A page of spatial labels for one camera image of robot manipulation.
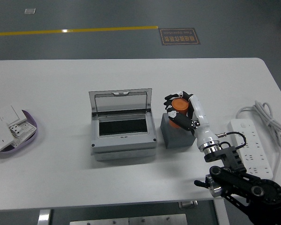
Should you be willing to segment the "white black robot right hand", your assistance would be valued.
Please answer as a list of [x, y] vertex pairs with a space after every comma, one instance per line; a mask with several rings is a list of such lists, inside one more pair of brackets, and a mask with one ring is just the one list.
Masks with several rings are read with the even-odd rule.
[[[220, 142], [211, 129], [207, 120], [203, 107], [194, 94], [188, 94], [185, 91], [180, 91], [175, 94], [170, 94], [165, 98], [165, 110], [167, 111], [170, 121], [174, 122], [186, 131], [193, 131], [197, 138], [197, 146], [201, 152], [214, 148], [220, 149]], [[174, 108], [174, 100], [184, 99], [189, 104], [188, 115], [184, 115]]]

